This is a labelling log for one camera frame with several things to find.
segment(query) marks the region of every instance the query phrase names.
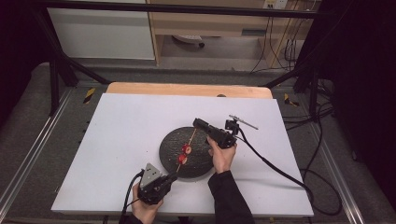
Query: white tabletop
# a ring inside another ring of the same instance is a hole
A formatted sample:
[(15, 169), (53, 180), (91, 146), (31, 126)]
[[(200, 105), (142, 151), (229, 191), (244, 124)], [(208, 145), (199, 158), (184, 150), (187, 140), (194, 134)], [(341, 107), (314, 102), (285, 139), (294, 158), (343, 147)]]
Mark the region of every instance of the white tabletop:
[[(159, 148), (168, 133), (192, 126), (195, 118), (223, 129), (229, 115), (258, 126), (240, 123), (262, 156), (301, 180), (276, 100), (105, 93), (51, 210), (119, 215), (131, 179), (148, 162), (166, 175)], [(242, 141), (237, 144), (232, 172), (254, 217), (313, 216), (301, 187), (265, 165)], [(214, 214), (207, 186), (211, 174), (174, 182), (159, 215)]]

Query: black sleeve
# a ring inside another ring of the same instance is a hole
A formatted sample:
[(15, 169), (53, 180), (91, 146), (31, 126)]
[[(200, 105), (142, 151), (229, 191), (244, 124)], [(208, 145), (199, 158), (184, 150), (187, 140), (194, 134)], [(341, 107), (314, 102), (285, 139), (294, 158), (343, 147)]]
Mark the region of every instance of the black sleeve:
[(254, 223), (253, 215), (236, 186), (231, 171), (213, 174), (207, 184), (215, 199), (217, 224)]
[(119, 224), (143, 224), (143, 222), (131, 214), (130, 216), (121, 215)]

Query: metal frame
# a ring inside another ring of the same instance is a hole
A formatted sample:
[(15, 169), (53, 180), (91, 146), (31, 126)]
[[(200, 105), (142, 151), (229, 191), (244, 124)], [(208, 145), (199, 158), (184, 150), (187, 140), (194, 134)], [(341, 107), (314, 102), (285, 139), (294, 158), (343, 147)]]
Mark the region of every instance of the metal frame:
[[(303, 97), (301, 94), (297, 94), (297, 95), (305, 114), (308, 115), (309, 114), (308, 102), (306, 101), (305, 97)], [(318, 124), (311, 122), (310, 126), (316, 140), (318, 141), (319, 140)], [(358, 205), (355, 203), (352, 193), (350, 192), (349, 187), (347, 186), (347, 182), (345, 181), (340, 169), (338, 168), (338, 165), (334, 160), (332, 153), (324, 138), (321, 141), (320, 149), (321, 149), (320, 155), (322, 156), (322, 159), (329, 171), (330, 178), (332, 179), (334, 186), (337, 188), (338, 192), (340, 193), (341, 199), (343, 201), (343, 207), (346, 212), (346, 216), (349, 219), (349, 222), (353, 224), (363, 224), (364, 219), (363, 216), (361, 215), (361, 211), (359, 210)]]
[(34, 4), (39, 7), (73, 8), (89, 10), (112, 10), (112, 11), (143, 11), (143, 12), (169, 12), (169, 13), (193, 13), (252, 17), (278, 17), (300, 19), (328, 19), (335, 16), (333, 13), (316, 11), (273, 10), (265, 8), (246, 7), (204, 7), (165, 4), (139, 4), (139, 3), (108, 3), (88, 1), (53, 1), (35, 0)]
[(23, 160), (17, 173), (14, 175), (6, 190), (3, 192), (3, 195), (0, 198), (0, 223), (2, 223), (3, 219), (6, 217), (9, 208), (17, 197), (18, 192), (20, 191), (30, 171), (32, 170), (41, 150), (47, 143), (52, 130), (64, 112), (72, 91), (73, 89), (70, 88), (64, 92), (58, 110), (55, 111), (54, 115), (47, 120), (46, 124)]

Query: hand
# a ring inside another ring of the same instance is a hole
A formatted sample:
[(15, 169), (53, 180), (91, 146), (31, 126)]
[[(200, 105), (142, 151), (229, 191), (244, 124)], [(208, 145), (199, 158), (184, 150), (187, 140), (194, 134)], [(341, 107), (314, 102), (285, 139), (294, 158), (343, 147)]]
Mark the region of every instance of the hand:
[(209, 136), (207, 137), (207, 142), (212, 147), (209, 149), (209, 154), (213, 157), (213, 165), (215, 166), (216, 173), (221, 174), (224, 171), (229, 171), (236, 152), (236, 144), (232, 147), (221, 149), (218, 143)]
[[(139, 183), (135, 184), (133, 187), (133, 200), (136, 200), (137, 191), (139, 188)], [(157, 204), (148, 205), (143, 203), (140, 200), (132, 203), (132, 213), (134, 216), (140, 219), (144, 224), (151, 224), (154, 221), (155, 215), (157, 215), (158, 208), (163, 205), (163, 199), (160, 200)]]

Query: person's left hand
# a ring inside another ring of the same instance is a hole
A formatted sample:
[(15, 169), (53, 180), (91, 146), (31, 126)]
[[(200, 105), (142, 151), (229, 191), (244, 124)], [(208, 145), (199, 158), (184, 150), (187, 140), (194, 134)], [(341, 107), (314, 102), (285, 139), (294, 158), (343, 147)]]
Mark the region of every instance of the person's left hand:
[[(133, 187), (133, 200), (136, 200), (137, 191), (139, 188), (139, 183), (135, 184)], [(140, 219), (144, 224), (151, 224), (154, 221), (155, 215), (157, 215), (158, 208), (163, 205), (163, 199), (160, 200), (157, 204), (148, 205), (138, 200), (132, 203), (132, 213), (134, 216)]]

